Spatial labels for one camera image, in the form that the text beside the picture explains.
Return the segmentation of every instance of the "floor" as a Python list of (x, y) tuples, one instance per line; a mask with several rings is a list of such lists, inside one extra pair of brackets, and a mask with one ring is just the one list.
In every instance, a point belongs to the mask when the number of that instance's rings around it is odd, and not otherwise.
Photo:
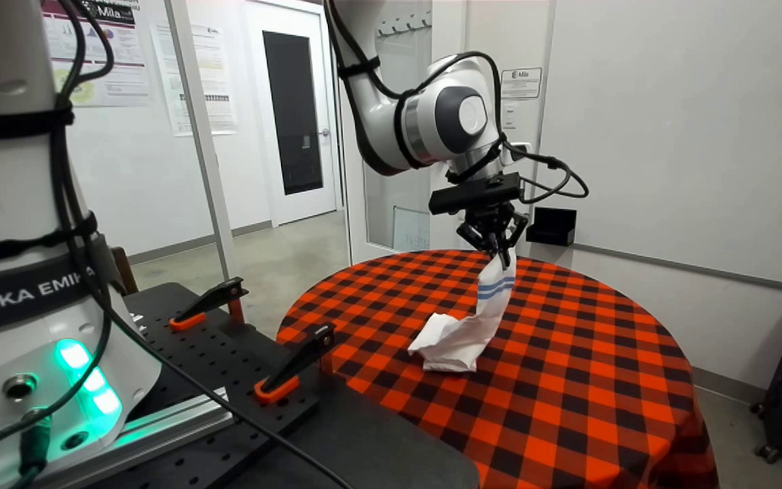
[[(286, 311), (321, 278), (351, 265), (343, 216), (324, 216), (281, 228), (240, 235), (237, 273), (249, 288), (247, 316), (264, 335), (274, 338)], [(139, 285), (186, 282), (205, 292), (220, 282), (211, 246), (169, 252), (133, 265)], [(711, 433), (721, 481), (725, 489), (782, 489), (782, 462), (765, 464), (753, 455), (763, 443), (763, 428), (746, 403), (699, 390)]]

